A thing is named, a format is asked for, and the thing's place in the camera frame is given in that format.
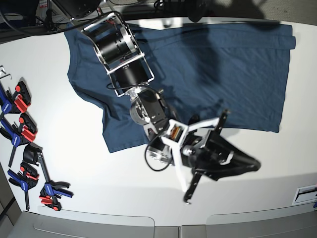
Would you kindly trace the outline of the dark blue T-shirt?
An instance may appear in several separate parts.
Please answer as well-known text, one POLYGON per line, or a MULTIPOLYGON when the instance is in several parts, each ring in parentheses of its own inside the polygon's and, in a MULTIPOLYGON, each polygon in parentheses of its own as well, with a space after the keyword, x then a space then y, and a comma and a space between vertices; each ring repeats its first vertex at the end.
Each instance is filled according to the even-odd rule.
MULTIPOLYGON (((296 46, 291 25, 190 24, 163 30, 131 25, 131 30, 155 76, 150 86, 163 90, 182 123, 229 109, 226 128, 279 132, 296 46)), ((107 89, 110 79, 92 42, 78 30, 65 37, 69 82, 83 100, 103 110, 109 152, 146 144, 143 128, 130 117, 130 99, 107 89)))

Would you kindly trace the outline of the white slotted label plate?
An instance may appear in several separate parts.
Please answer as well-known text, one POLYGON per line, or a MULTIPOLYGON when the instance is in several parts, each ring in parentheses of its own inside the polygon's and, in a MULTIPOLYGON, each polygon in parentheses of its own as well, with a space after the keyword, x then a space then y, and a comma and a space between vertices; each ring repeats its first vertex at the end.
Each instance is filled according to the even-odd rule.
POLYGON ((297 188, 292 205, 302 205, 317 201, 317 186, 310 185, 297 188))

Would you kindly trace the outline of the grey right chair back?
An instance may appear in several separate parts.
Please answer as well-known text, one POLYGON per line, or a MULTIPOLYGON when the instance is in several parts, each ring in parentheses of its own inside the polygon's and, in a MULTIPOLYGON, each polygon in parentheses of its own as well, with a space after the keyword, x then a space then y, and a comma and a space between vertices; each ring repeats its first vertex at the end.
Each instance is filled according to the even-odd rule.
POLYGON ((315 238, 317 213, 311 204, 256 212, 216 214, 204 225, 180 228, 181 238, 315 238))

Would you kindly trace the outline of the grey chair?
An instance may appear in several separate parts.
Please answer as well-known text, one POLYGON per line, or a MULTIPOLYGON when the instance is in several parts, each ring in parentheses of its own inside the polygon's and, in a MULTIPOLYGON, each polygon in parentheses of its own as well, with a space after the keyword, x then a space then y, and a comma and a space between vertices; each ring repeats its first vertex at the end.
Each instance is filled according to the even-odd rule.
POLYGON ((98 224, 23 212, 9 238, 178 238, 177 227, 98 224))
POLYGON ((204 225, 180 228, 181 238, 315 238, 317 213, 311 204, 256 212, 216 214, 204 225))

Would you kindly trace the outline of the bottom blue red bar clamp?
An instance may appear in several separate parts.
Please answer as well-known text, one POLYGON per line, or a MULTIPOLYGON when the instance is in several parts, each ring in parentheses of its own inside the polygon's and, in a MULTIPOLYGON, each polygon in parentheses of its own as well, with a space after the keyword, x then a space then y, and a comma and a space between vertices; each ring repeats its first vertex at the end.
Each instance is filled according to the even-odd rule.
POLYGON ((69 198, 73 197, 73 193, 69 190, 66 190, 70 187, 70 184, 63 181, 54 182, 50 179, 42 152, 38 153, 38 162, 41 164, 41 168, 45 178, 44 187, 40 191, 39 196, 39 198, 41 199, 41 203, 55 211, 60 211, 62 209, 62 205, 59 200, 63 196, 69 198))

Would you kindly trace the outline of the blue red bar clamp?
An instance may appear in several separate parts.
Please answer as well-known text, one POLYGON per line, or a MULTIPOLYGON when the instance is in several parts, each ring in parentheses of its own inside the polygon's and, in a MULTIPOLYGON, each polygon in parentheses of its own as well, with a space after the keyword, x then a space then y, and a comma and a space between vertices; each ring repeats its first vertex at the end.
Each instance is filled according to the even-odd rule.
POLYGON ((28 191, 34 188, 38 183, 39 174, 37 170, 26 162, 20 164, 20 172, 15 173, 11 169, 7 171, 10 176, 9 182, 24 191, 26 210, 29 211, 29 193, 28 191))
POLYGON ((63 181, 54 182, 50 179, 42 152, 38 153, 38 162, 41 164, 41 168, 45 178, 44 187, 40 191, 39 196, 39 198, 41 199, 41 203, 55 211, 60 211, 62 209, 62 205, 59 200, 63 196, 69 198, 73 197, 73 193, 69 190, 66 190, 70 187, 70 184, 63 181))
POLYGON ((30 144, 35 140, 37 126, 27 113, 22 113, 19 117, 19 127, 10 124, 6 118, 1 119, 0 133, 3 137, 11 141, 13 146, 8 166, 11 167, 15 152, 18 146, 30 144))
POLYGON ((7 114, 24 113, 30 104, 31 95, 23 81, 18 82, 12 95, 8 90, 5 92, 2 85, 0 85, 0 119, 7 114))

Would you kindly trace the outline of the grey left chair back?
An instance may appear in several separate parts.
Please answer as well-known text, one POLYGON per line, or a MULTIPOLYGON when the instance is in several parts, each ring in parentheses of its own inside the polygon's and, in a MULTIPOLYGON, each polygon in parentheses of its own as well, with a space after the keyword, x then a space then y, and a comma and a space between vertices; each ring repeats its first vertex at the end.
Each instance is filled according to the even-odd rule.
POLYGON ((178 238, 177 227, 98 224, 23 212, 9 238, 178 238))

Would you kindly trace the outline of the top blue red bar clamp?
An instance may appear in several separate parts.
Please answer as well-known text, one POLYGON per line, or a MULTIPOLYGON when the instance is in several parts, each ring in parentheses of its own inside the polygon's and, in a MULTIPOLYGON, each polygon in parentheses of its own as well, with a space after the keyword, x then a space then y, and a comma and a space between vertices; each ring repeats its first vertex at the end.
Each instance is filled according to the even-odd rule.
POLYGON ((0 85, 0 119, 7 114, 24 113, 30 104, 31 95, 23 81, 18 82, 12 95, 8 90, 5 92, 2 85, 0 85))

